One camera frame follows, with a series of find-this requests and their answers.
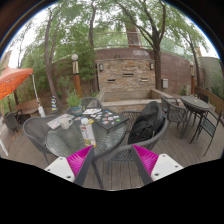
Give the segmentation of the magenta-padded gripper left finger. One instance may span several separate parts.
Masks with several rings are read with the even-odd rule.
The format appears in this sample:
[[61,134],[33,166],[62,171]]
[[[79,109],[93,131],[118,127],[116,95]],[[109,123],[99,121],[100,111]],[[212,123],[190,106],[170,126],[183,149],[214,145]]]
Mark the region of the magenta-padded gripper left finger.
[[46,171],[82,186],[94,157],[94,146],[88,146],[69,157],[58,157]]

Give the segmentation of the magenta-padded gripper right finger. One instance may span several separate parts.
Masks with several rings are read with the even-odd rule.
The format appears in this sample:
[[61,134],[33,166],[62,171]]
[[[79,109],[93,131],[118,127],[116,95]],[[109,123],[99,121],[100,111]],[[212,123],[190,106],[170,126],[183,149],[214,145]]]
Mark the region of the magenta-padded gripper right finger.
[[182,166],[167,154],[157,155],[137,145],[131,146],[131,155],[144,185],[182,169]]

